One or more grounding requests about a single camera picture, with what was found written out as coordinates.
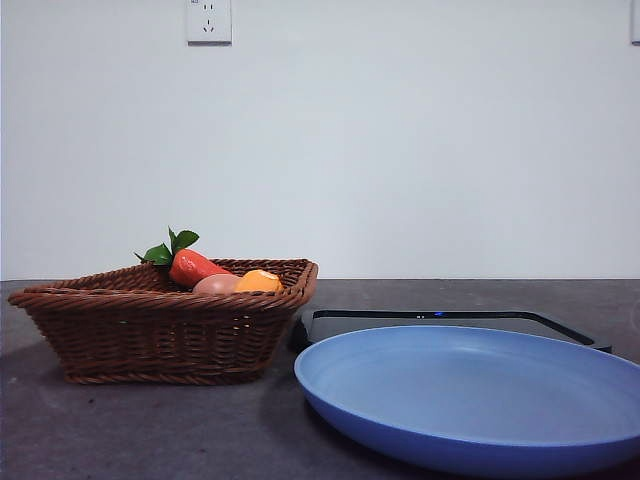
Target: yellow fruit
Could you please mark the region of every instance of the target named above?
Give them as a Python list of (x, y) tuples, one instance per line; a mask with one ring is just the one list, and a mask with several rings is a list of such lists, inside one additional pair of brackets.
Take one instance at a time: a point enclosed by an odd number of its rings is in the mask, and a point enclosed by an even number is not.
[(264, 270), (250, 270), (236, 284), (236, 292), (278, 292), (283, 289), (280, 278)]

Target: blue bowl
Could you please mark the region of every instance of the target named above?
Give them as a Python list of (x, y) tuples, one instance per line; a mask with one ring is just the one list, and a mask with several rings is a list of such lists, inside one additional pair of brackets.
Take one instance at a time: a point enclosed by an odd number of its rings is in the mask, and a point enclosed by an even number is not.
[(295, 374), (336, 429), (431, 469), (552, 478), (640, 453), (640, 367), (568, 342), (479, 328), (376, 328), (309, 347)]

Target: toy vegetable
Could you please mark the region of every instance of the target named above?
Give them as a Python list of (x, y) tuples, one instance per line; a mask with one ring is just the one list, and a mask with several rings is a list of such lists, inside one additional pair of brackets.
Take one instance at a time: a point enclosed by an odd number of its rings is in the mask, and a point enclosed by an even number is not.
[(200, 280), (211, 275), (231, 273), (195, 250), (187, 248), (200, 238), (197, 233), (183, 230), (176, 235), (169, 228), (169, 238), (171, 240), (171, 250), (164, 243), (161, 243), (147, 250), (144, 257), (135, 253), (136, 257), (142, 262), (171, 266), (169, 277), (174, 282), (188, 288), (193, 288)]

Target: dark stone surface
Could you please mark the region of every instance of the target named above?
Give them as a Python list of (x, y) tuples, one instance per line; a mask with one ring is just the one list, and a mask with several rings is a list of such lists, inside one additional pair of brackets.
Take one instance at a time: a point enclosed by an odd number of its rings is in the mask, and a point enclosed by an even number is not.
[[(2, 283), (2, 478), (449, 479), (335, 432), (304, 401), (282, 344), (237, 386), (67, 384)], [(606, 338), (640, 363), (640, 280), (320, 280), (308, 309), (531, 310)], [(638, 479), (640, 458), (595, 479)]]

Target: wicker basket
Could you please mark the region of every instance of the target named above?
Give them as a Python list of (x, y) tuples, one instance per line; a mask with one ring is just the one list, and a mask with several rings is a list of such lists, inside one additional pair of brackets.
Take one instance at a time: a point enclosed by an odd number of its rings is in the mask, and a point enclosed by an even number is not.
[(243, 275), (261, 268), (284, 290), (194, 294), (149, 263), (26, 288), (24, 308), (74, 383), (165, 382), (218, 385), (256, 380), (294, 312), (313, 295), (308, 260), (214, 260)]

